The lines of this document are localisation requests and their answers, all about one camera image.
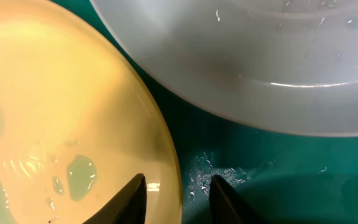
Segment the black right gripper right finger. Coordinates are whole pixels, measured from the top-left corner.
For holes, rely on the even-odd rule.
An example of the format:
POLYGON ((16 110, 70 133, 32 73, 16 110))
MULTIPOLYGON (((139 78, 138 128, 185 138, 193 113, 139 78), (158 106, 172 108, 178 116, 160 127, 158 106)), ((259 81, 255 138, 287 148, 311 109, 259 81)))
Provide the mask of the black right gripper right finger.
POLYGON ((211 177, 209 208, 212 224, 266 224, 266 220, 220 175, 211 177))

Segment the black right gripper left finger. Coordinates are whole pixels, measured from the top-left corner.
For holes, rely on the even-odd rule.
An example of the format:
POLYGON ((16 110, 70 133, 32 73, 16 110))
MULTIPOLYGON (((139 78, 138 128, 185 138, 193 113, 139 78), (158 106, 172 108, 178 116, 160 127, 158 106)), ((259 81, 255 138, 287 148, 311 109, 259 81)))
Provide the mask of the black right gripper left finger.
POLYGON ((144 224, 146 209, 147 184, 139 173, 84 224, 144 224))

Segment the yellow plate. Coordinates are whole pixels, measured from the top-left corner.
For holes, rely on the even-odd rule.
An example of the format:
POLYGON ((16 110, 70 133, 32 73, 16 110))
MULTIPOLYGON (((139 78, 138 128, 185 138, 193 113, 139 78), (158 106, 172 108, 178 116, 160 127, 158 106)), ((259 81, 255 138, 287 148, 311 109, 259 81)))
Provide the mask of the yellow plate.
POLYGON ((130 63, 51 1, 0 1, 0 223, 84 223, 139 173, 145 223, 180 223, 172 137, 130 63))

